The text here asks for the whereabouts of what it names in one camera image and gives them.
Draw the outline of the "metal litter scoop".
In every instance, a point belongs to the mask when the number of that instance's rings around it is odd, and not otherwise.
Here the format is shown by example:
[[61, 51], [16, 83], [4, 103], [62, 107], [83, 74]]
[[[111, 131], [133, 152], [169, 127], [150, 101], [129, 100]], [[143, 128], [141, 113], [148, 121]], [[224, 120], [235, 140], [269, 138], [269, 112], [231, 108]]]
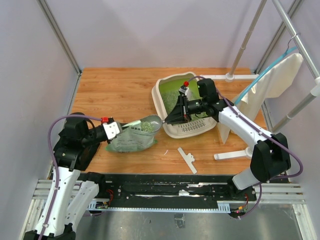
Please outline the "metal litter scoop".
[[162, 118], [156, 114], [152, 114], [140, 119], [141, 130], [147, 133], [158, 132], [165, 123]]

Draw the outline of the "green cat litter bag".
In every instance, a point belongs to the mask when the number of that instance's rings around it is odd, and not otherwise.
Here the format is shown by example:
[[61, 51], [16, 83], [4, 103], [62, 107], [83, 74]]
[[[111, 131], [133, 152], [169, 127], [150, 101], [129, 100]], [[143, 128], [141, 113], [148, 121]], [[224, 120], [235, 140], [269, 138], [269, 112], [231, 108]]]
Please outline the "green cat litter bag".
[[155, 145], [158, 142], [156, 135], [159, 131], [156, 133], [142, 131], [140, 123], [139, 119], [123, 124], [122, 133], [118, 134], [105, 149], [113, 153], [133, 153]]

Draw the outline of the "white plastic bag clip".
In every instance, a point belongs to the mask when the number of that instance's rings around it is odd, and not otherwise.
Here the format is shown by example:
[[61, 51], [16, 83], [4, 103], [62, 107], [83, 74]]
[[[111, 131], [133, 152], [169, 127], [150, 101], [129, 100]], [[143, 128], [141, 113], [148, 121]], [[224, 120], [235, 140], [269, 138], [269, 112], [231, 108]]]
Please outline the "white plastic bag clip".
[[191, 153], [186, 154], [181, 147], [179, 147], [177, 150], [178, 150], [179, 154], [181, 155], [181, 157], [184, 159], [185, 163], [188, 165], [191, 172], [193, 174], [196, 174], [197, 170], [196, 170], [195, 166], [193, 165], [193, 162], [195, 161], [194, 156]]

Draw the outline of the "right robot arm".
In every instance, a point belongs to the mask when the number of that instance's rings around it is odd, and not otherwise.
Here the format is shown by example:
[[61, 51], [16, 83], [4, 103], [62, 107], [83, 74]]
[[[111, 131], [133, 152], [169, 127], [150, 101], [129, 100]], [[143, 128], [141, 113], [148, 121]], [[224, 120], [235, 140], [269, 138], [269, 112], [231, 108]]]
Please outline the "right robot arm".
[[244, 116], [231, 101], [219, 96], [212, 79], [197, 81], [197, 89], [200, 98], [189, 100], [187, 84], [184, 83], [178, 91], [173, 110], [164, 122], [185, 124], [191, 121], [192, 115], [205, 113], [206, 117], [230, 128], [251, 148], [250, 166], [234, 175], [226, 188], [230, 199], [240, 199], [246, 188], [265, 183], [291, 168], [288, 142], [283, 134], [273, 134]]

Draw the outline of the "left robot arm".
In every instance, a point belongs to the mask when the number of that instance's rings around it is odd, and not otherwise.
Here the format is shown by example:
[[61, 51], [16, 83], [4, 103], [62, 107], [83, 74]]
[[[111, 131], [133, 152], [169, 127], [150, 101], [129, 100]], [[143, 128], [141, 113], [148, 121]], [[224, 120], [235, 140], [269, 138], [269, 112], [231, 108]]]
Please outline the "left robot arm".
[[120, 133], [112, 117], [72, 113], [59, 117], [49, 127], [47, 142], [53, 162], [53, 178], [41, 216], [25, 240], [74, 240], [78, 225], [93, 198], [107, 193], [105, 176], [89, 172], [78, 193], [71, 198], [76, 181], [86, 170], [102, 142], [110, 143]]

